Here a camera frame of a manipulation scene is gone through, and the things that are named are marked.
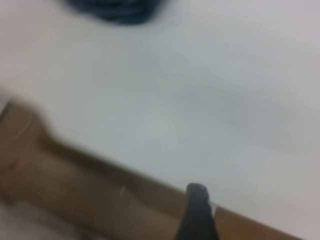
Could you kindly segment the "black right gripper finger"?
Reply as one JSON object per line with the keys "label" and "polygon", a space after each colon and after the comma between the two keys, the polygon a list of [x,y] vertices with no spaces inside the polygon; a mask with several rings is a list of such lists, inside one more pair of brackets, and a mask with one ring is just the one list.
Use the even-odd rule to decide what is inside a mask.
{"label": "black right gripper finger", "polygon": [[199,183],[186,187],[186,209],[176,240],[219,240],[207,188]]}

